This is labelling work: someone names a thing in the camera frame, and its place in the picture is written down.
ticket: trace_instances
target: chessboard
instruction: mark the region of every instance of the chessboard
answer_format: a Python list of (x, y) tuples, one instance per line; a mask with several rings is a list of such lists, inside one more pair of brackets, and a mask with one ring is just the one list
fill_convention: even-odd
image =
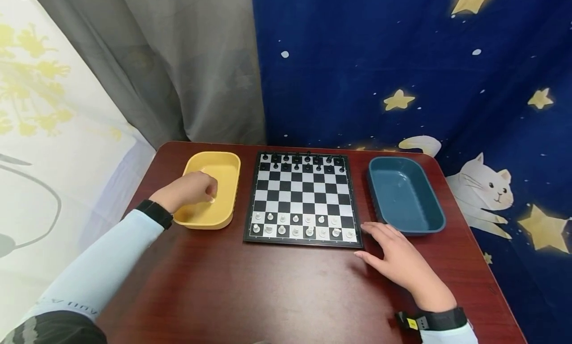
[(244, 241), (362, 248), (345, 155), (259, 152)]

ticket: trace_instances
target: blue star curtain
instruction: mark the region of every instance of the blue star curtain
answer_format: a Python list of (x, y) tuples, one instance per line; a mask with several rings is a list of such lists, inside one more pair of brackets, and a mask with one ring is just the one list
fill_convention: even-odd
[(572, 0), (253, 0), (268, 142), (441, 164), (531, 344), (572, 343)]

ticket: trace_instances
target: plastic tray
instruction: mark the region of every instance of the plastic tray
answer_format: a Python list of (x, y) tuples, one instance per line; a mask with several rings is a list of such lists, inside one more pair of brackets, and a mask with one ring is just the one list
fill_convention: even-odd
[(196, 230), (218, 230), (232, 220), (240, 175), (240, 158), (229, 152), (201, 152), (189, 159), (183, 175), (202, 171), (218, 180), (214, 202), (187, 205), (174, 214), (174, 221)]
[(405, 235), (426, 235), (445, 227), (445, 215), (423, 168), (406, 157), (372, 159), (369, 188), (377, 218)]

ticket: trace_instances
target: sleeve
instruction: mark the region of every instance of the sleeve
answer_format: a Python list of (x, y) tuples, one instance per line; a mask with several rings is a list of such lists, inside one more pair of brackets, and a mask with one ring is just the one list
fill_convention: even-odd
[(95, 321), (163, 227), (133, 210), (75, 259), (22, 319), (67, 310)]
[(478, 344), (477, 337), (470, 324), (461, 328), (435, 332), (431, 330), (421, 330), (423, 344)]
[(56, 311), (28, 318), (0, 344), (106, 344), (105, 334), (89, 318)]

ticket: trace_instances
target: blue bowl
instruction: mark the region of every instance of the blue bowl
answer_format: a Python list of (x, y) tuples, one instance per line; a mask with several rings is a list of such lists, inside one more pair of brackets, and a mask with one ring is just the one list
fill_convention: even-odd
[(368, 181), (378, 220), (409, 236), (445, 228), (443, 209), (417, 162), (406, 157), (376, 157), (369, 163)]

